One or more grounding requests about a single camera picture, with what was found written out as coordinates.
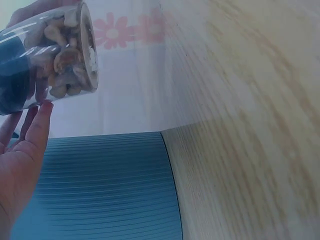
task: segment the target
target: hand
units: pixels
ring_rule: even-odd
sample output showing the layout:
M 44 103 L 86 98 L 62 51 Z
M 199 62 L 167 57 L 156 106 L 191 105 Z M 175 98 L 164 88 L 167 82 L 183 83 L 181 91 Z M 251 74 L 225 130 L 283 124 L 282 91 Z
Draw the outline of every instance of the hand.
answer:
M 32 16 L 36 16 L 51 9 L 76 4 L 80 1 L 81 0 L 38 0 L 29 6 L 20 8 L 15 11 L 11 17 L 9 24 L 6 27 L 9 28 L 17 23 L 31 18 Z
M 8 143 L 22 112 L 10 115 L 0 127 L 0 239 L 9 235 L 36 187 L 47 147 L 53 104 L 28 110 L 18 141 Z

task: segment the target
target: blue container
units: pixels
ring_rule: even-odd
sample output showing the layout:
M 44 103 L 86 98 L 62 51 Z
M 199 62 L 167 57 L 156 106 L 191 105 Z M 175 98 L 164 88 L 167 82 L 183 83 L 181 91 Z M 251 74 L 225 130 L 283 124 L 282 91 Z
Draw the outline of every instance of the blue container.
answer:
M 50 139 L 12 240 L 182 240 L 159 132 Z

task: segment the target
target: finger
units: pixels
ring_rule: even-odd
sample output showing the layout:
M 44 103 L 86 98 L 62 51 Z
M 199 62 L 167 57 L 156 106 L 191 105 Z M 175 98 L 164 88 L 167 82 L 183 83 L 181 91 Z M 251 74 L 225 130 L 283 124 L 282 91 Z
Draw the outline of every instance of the finger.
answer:
M 11 114 L 0 127 L 0 143 L 2 143 L 4 147 L 8 146 L 21 115 L 22 111 Z
M 30 11 L 29 6 L 20 8 L 12 14 L 11 19 L 6 27 L 10 28 L 13 25 L 16 25 L 31 17 L 32 17 L 32 12 Z
M 46 101 L 40 107 L 25 135 L 25 140 L 31 143 L 42 156 L 48 143 L 53 106 L 51 102 Z
M 35 16 L 52 9 L 73 5 L 80 1 L 81 0 L 38 0 L 32 3 L 30 7 L 32 9 L 32 15 Z
M 24 141 L 26 139 L 27 131 L 30 128 L 31 123 L 33 122 L 33 120 L 34 120 L 35 116 L 37 115 L 37 113 L 38 113 L 38 107 L 37 106 L 35 106 L 33 108 L 30 108 L 28 110 L 28 113 L 25 116 L 25 120 L 24 120 L 24 123 L 23 123 L 22 128 L 21 128 L 19 139 L 10 147 L 10 149 L 13 149 L 17 144 L 19 144 L 20 142 L 22 142 L 22 141 Z
M 56 9 L 62 6 L 73 5 L 79 3 L 81 0 L 38 0 L 29 6 L 20 8 L 15 11 L 11 17 L 10 22 L 6 26 L 7 28 L 12 27 L 32 16 L 44 13 L 46 11 Z

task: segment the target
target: wood grain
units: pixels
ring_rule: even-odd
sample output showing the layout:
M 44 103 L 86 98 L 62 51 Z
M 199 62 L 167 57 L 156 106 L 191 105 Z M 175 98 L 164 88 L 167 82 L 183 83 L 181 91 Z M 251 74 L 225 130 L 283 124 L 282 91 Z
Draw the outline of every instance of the wood grain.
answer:
M 137 65 L 149 124 L 177 126 L 163 137 L 184 239 L 320 239 L 320 3 L 159 7 L 163 65 Z

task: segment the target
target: jar lid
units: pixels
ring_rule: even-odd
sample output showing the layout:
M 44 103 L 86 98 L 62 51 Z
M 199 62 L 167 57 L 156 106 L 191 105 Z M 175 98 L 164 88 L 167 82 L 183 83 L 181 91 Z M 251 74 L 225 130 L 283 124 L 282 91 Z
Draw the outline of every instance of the jar lid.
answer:
M 98 88 L 98 58 L 95 33 L 87 4 L 80 4 L 80 35 L 84 64 L 89 76 L 92 92 Z

